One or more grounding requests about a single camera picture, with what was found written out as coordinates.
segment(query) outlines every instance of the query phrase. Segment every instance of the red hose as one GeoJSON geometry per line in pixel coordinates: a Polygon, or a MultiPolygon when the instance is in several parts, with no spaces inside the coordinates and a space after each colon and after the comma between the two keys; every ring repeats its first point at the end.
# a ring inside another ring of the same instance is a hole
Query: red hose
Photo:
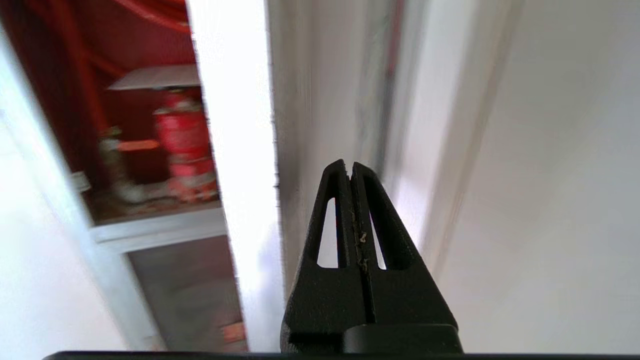
{"type": "Polygon", "coordinates": [[[172,19],[167,14],[152,9],[150,6],[136,0],[114,0],[116,3],[124,6],[142,19],[153,22],[166,28],[189,34],[189,24],[186,21],[172,19]]]}
{"type": "Polygon", "coordinates": [[[402,36],[401,26],[403,21],[404,0],[397,0],[394,7],[394,19],[391,27],[391,44],[389,46],[389,60],[387,73],[396,71],[398,47],[400,46],[400,36],[402,36]]]}
{"type": "Polygon", "coordinates": [[[157,140],[137,140],[130,142],[118,143],[118,151],[140,151],[140,150],[152,150],[160,147],[160,143],[157,140]]]}
{"type": "Polygon", "coordinates": [[[82,37],[74,20],[71,7],[66,0],[49,0],[49,5],[61,31],[62,39],[67,46],[72,66],[76,68],[78,81],[80,82],[86,105],[89,108],[93,126],[102,135],[109,129],[109,123],[98,98],[93,72],[86,61],[82,37]]]}
{"type": "Polygon", "coordinates": [[[183,3],[182,6],[176,4],[168,4],[158,0],[136,0],[138,4],[145,8],[154,9],[154,11],[167,19],[175,22],[187,22],[187,7],[183,3]]]}
{"type": "Polygon", "coordinates": [[[120,79],[121,77],[125,76],[127,74],[127,71],[125,71],[123,68],[119,67],[118,65],[110,62],[109,60],[103,58],[101,55],[85,49],[84,50],[84,55],[86,56],[87,59],[89,59],[90,62],[92,62],[98,69],[106,72],[107,74],[113,76],[116,79],[120,79]]]}
{"type": "Polygon", "coordinates": [[[46,7],[46,5],[44,5],[43,2],[27,0],[26,4],[31,9],[31,11],[35,12],[36,15],[38,15],[42,19],[42,21],[45,22],[45,24],[47,24],[47,26],[49,26],[50,28],[54,27],[53,20],[50,17],[51,11],[49,11],[49,9],[46,7]]]}

